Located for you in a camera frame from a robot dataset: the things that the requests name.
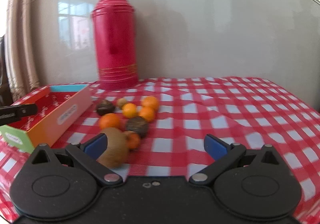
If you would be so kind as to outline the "half-peeled small orange fruit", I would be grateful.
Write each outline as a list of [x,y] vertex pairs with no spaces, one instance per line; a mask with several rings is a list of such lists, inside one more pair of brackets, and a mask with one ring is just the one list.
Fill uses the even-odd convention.
[[124,134],[126,136],[127,147],[130,150],[137,149],[141,142],[139,134],[133,131],[125,131]]

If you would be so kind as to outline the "orange mandarin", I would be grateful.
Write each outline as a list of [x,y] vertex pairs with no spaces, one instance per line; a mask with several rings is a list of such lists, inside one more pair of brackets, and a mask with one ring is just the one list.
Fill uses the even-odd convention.
[[152,108],[155,111],[159,109],[159,100],[155,96],[146,96],[143,98],[142,107]]
[[122,128],[121,119],[115,113],[107,113],[99,119],[99,128]]
[[155,120],[156,113],[153,108],[146,106],[141,108],[139,116],[143,117],[148,123],[151,123]]

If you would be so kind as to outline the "small tan longan fruit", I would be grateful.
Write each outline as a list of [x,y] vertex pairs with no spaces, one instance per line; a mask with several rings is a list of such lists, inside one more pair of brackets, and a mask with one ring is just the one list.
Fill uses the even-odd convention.
[[127,104],[127,100],[125,98],[120,98],[117,100],[117,107],[122,109],[122,107]]

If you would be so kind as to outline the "red white checkered tablecloth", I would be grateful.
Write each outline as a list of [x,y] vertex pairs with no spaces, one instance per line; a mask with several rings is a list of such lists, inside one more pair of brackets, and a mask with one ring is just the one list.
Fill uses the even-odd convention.
[[[88,84],[91,106],[50,147],[32,153],[1,138],[1,215],[11,223],[319,223],[319,113],[260,78],[151,78],[127,90]],[[142,108],[159,100],[155,120],[105,186],[67,155],[101,133],[96,105],[117,100]],[[214,162],[211,134],[247,149],[209,185],[191,175]]]

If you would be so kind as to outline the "brown kiwi fruit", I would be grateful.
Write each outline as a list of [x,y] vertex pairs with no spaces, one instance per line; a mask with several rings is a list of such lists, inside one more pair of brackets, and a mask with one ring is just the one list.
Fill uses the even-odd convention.
[[104,128],[101,133],[107,137],[107,149],[97,161],[110,169],[121,167],[129,156],[126,135],[117,128]]

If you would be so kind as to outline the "beige curtain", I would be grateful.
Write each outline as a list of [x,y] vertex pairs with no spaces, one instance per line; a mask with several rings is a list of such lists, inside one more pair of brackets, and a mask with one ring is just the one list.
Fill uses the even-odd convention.
[[13,101],[40,86],[31,39],[31,0],[9,0],[5,61]]

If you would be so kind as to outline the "colourful cardboard box tray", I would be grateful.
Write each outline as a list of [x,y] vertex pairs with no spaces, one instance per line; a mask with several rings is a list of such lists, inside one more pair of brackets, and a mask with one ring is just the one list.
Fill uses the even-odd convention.
[[88,84],[52,85],[36,89],[13,103],[29,104],[37,106],[37,113],[1,126],[1,138],[32,153],[41,143],[51,147],[91,106],[92,99]]

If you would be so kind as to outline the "dark wooden wicker chair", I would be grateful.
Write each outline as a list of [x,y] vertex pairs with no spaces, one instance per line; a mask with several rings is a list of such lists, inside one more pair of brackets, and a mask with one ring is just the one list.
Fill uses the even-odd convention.
[[0,78],[0,98],[1,106],[10,106],[13,103],[10,86],[7,77],[5,64],[4,36],[1,37],[1,78]]

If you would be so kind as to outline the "red thermos flask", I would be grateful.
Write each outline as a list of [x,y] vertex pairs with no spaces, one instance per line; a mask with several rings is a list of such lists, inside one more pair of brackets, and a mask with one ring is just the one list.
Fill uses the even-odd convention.
[[133,87],[138,82],[135,9],[128,0],[99,0],[91,17],[100,87]]

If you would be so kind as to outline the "dark brown mangosteen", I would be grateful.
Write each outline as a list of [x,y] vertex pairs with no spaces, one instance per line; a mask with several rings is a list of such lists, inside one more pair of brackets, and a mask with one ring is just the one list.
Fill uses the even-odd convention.
[[125,130],[135,132],[141,138],[144,138],[148,133],[149,123],[143,117],[133,117],[127,120]]

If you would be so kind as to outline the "yellow-orange mandarin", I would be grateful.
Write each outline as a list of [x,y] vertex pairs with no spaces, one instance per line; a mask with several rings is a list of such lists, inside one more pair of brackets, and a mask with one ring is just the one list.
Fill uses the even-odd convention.
[[133,103],[126,103],[121,109],[125,118],[133,118],[138,115],[137,106]]

